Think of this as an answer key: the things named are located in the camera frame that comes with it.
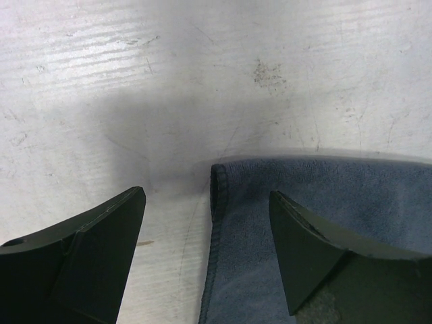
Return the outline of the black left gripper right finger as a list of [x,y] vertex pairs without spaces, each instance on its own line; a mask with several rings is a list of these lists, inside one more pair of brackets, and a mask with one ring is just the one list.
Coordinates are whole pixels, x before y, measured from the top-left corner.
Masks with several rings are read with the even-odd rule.
[[431,256],[358,235],[281,192],[269,198],[288,312],[298,323],[430,323]]

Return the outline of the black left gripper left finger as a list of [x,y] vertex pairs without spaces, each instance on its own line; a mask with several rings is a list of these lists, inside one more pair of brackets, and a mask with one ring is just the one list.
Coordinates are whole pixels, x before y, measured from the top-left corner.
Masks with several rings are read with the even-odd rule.
[[2,323],[116,323],[146,205],[132,187],[1,245]]

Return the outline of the grey towel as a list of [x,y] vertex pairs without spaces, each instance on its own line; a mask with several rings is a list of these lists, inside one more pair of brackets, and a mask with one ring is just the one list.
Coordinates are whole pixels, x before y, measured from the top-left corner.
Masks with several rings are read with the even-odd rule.
[[360,236],[431,256],[430,165],[342,157],[215,164],[200,323],[298,323],[288,312],[271,231],[274,191]]

